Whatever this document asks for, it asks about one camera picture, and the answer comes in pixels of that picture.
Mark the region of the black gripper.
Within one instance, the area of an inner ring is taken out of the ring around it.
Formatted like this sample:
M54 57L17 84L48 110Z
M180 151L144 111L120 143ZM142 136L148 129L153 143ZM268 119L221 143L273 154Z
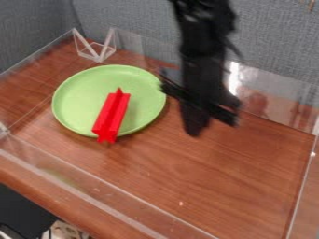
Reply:
M224 85L224 63L232 24L180 18L180 70L162 67L160 90L178 101L182 129L198 137L210 120L237 124L240 100Z

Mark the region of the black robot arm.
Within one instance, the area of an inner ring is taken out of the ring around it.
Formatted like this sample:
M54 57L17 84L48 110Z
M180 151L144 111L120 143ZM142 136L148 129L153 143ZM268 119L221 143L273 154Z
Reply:
M180 33L180 69L162 67L161 91L178 100L182 129L200 135L212 119L234 126L240 100L224 85L225 55L234 45L228 34L234 30L229 0L168 0Z

